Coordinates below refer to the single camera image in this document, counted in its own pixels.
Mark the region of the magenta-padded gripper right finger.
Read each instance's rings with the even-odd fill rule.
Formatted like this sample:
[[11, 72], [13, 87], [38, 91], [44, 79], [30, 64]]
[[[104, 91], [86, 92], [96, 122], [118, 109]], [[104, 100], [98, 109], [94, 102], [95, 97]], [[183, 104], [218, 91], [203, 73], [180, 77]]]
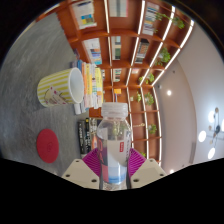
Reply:
[[128, 176], [132, 189], [140, 188], [166, 176], [155, 159], [146, 159], [131, 148], [128, 160]]

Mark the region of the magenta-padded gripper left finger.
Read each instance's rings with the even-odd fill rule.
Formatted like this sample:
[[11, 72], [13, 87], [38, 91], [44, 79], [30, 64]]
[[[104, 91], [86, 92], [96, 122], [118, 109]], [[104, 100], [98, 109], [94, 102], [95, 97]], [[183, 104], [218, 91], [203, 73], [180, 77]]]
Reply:
[[94, 149], [82, 159], [74, 159], [62, 177], [83, 188], [99, 189], [101, 165]]

